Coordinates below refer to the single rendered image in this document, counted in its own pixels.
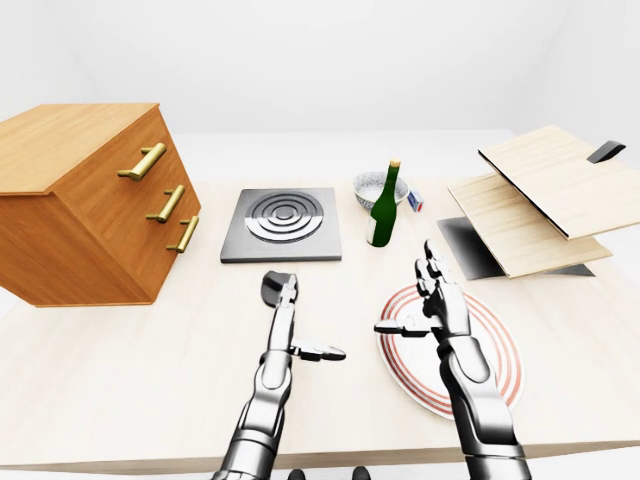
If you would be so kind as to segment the green glass bottle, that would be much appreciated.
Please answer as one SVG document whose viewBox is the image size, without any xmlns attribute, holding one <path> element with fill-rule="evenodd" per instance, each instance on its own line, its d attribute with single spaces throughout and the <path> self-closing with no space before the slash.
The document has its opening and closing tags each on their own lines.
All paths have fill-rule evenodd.
<svg viewBox="0 0 640 480">
<path fill-rule="evenodd" d="M 370 211 L 366 240 L 373 247 L 386 246 L 392 235 L 397 214 L 395 186 L 400 165 L 399 160 L 390 160 L 384 188 Z"/>
</svg>

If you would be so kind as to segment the round black stove knob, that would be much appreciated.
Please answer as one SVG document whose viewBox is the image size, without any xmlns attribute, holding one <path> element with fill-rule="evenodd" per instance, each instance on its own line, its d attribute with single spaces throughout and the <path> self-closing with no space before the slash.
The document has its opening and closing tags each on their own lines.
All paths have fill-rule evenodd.
<svg viewBox="0 0 640 480">
<path fill-rule="evenodd" d="M 281 304 L 294 304 L 298 296 L 298 282 L 295 274 L 268 271 L 261 285 L 261 297 L 265 304 L 278 308 Z"/>
</svg>

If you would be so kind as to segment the flat dark stove plate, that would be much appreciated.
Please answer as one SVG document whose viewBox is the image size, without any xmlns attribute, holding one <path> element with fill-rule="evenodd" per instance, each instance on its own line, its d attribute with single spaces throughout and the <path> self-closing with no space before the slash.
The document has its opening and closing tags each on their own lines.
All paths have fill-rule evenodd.
<svg viewBox="0 0 640 480">
<path fill-rule="evenodd" d="M 341 259 L 332 188 L 242 190 L 220 253 L 223 263 Z"/>
</svg>

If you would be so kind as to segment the wooden cabinet drawer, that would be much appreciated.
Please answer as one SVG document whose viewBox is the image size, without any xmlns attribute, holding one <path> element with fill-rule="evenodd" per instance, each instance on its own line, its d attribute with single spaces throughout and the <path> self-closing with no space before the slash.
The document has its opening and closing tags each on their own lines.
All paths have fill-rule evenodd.
<svg viewBox="0 0 640 480">
<path fill-rule="evenodd" d="M 185 229 L 180 221 L 197 215 L 200 203 L 184 172 L 151 172 L 140 182 L 129 179 L 123 182 L 133 196 L 122 214 L 116 239 L 124 266 L 143 291 L 140 300 L 151 303 L 177 256 L 176 251 L 167 250 L 166 246 L 179 241 Z M 167 201 L 168 195 L 163 191 L 179 184 L 185 186 L 185 192 L 167 222 L 147 220 L 146 214 L 159 213 Z"/>
<path fill-rule="evenodd" d="M 108 242 L 168 235 L 190 181 L 157 106 L 56 182 L 53 191 Z"/>
<path fill-rule="evenodd" d="M 153 138 L 105 156 L 87 175 L 81 206 L 90 225 L 133 275 L 170 267 L 200 203 L 169 138 Z"/>
</svg>

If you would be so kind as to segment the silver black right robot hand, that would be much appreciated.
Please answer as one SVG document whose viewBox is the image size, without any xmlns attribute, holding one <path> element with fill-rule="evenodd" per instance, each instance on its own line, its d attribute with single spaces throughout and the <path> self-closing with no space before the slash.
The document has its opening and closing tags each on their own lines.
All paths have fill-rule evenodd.
<svg viewBox="0 0 640 480">
<path fill-rule="evenodd" d="M 414 263 L 416 289 L 423 300 L 422 313 L 380 320 L 374 325 L 374 331 L 405 338 L 422 338 L 432 333 L 438 342 L 454 336 L 470 336 L 464 294 L 431 239 L 425 241 L 424 253 L 425 258 Z"/>
</svg>

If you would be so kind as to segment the white plate with red rings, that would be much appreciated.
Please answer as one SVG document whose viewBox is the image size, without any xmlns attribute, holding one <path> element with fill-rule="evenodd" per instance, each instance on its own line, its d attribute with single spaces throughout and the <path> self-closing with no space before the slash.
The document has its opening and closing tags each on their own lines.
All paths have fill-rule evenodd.
<svg viewBox="0 0 640 480">
<path fill-rule="evenodd" d="M 509 408 L 519 401 L 525 383 L 523 362 L 517 344 L 506 325 L 477 297 L 464 295 L 472 335 L 496 374 L 496 383 Z M 380 318 L 401 319 L 422 312 L 422 299 L 414 285 L 396 291 L 385 304 Z M 423 338 L 400 335 L 378 336 L 382 359 L 397 384 L 418 404 L 448 420 L 453 418 L 451 401 L 443 384 L 431 334 Z"/>
</svg>

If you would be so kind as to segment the wooden cabinet with drawers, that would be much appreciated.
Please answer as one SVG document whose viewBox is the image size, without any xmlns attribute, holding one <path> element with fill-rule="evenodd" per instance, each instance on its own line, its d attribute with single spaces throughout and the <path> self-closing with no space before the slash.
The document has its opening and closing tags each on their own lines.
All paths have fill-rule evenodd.
<svg viewBox="0 0 640 480">
<path fill-rule="evenodd" d="M 154 106 L 45 104 L 0 122 L 1 287 L 35 306 L 149 304 L 53 188 Z"/>
</svg>

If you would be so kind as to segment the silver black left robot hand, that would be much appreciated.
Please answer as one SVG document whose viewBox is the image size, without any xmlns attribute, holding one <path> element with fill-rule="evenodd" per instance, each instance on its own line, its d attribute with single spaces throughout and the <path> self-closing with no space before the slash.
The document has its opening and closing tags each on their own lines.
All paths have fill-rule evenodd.
<svg viewBox="0 0 640 480">
<path fill-rule="evenodd" d="M 336 347 L 293 337 L 295 303 L 281 304 L 278 308 L 274 308 L 267 349 L 284 351 L 302 360 L 313 362 L 345 360 L 346 353 Z"/>
</svg>

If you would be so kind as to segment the dark grey flat base plate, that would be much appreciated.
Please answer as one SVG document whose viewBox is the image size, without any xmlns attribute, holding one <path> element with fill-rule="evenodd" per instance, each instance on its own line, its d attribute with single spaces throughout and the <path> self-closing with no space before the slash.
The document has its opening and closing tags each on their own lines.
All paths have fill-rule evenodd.
<svg viewBox="0 0 640 480">
<path fill-rule="evenodd" d="M 463 215 L 440 219 L 437 225 L 468 280 L 505 276 L 510 279 L 549 271 L 590 276 L 588 262 L 610 254 L 594 238 L 570 243 L 539 215 L 486 219 Z"/>
</svg>

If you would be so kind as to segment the pale wooden board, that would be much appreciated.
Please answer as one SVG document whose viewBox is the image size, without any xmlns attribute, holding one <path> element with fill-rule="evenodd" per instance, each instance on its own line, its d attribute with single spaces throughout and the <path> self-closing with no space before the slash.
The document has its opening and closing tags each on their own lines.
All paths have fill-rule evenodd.
<svg viewBox="0 0 640 480">
<path fill-rule="evenodd" d="M 478 153 L 569 240 L 640 223 L 640 170 L 549 125 Z"/>
<path fill-rule="evenodd" d="M 457 181 L 448 190 L 509 278 L 612 255 L 593 237 L 566 239 L 498 174 Z"/>
</svg>

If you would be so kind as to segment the patterned grey white bowl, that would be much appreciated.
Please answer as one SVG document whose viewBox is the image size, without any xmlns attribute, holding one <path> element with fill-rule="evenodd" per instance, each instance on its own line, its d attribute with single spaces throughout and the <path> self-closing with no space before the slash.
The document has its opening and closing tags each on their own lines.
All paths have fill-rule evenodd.
<svg viewBox="0 0 640 480">
<path fill-rule="evenodd" d="M 356 199 L 367 211 L 370 211 L 380 197 L 386 184 L 387 173 L 383 171 L 365 172 L 356 176 L 353 180 L 353 188 Z M 409 195 L 409 186 L 398 177 L 395 183 L 394 198 L 399 205 Z"/>
</svg>

